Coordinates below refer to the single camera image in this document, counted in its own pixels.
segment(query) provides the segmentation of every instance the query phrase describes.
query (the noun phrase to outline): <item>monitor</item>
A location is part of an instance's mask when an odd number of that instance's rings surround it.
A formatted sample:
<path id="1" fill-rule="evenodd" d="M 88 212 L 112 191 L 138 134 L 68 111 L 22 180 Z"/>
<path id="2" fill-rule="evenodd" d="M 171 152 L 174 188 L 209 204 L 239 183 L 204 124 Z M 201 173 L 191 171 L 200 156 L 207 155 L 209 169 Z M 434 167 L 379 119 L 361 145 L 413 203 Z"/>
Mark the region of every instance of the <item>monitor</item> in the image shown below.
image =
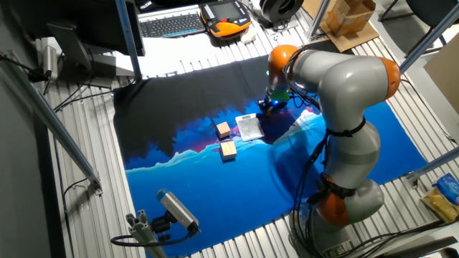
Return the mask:
<path id="1" fill-rule="evenodd" d="M 32 39 L 56 38 L 65 54 L 59 64 L 61 80 L 113 79 L 115 58 L 101 54 L 113 50 L 128 54 L 115 0 L 13 0 L 10 5 Z M 134 0 L 126 0 L 126 7 L 137 55 L 143 56 L 139 10 Z"/>

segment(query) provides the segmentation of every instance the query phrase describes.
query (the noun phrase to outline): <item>blue package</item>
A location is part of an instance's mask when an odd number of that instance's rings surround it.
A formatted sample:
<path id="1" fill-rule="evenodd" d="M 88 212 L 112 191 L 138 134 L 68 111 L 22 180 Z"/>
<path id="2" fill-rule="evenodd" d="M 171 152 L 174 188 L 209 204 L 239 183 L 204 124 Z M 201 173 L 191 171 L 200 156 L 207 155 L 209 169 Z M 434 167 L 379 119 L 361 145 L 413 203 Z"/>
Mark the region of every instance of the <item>blue package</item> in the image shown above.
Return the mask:
<path id="1" fill-rule="evenodd" d="M 436 186 L 448 201 L 459 205 L 459 183 L 451 173 L 447 173 L 438 179 Z"/>

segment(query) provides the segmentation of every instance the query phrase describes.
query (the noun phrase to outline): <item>small cardboard box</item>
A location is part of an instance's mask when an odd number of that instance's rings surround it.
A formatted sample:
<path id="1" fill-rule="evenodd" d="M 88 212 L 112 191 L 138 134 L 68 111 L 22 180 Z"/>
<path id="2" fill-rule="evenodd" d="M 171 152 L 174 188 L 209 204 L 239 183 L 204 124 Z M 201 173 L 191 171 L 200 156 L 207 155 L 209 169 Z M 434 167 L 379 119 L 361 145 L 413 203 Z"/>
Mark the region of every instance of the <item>small cardboard box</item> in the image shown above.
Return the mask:
<path id="1" fill-rule="evenodd" d="M 360 32 L 375 9 L 372 0 L 337 0 L 325 23 L 335 36 Z"/>

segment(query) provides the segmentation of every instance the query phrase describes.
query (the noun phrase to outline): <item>orange handheld controller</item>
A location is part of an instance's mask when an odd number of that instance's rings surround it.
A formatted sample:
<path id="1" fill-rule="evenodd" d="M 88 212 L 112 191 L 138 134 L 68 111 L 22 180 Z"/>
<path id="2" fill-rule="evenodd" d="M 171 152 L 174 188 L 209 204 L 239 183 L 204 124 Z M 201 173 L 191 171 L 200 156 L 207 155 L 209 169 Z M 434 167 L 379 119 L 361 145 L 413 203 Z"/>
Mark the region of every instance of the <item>orange handheld controller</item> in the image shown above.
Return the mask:
<path id="1" fill-rule="evenodd" d="M 250 25 L 249 12 L 239 1 L 224 0 L 199 7 L 206 29 L 216 37 L 237 35 Z"/>

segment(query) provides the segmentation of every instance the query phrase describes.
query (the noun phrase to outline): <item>yellow package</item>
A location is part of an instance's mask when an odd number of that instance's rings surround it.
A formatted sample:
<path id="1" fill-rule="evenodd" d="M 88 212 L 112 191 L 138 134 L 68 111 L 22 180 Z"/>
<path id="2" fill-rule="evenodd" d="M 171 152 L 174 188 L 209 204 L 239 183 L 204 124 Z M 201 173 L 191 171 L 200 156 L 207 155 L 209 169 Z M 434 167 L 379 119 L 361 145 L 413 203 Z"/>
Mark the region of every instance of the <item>yellow package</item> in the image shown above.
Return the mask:
<path id="1" fill-rule="evenodd" d="M 446 223 L 459 219 L 459 206 L 450 203 L 438 188 L 432 189 L 421 201 Z"/>

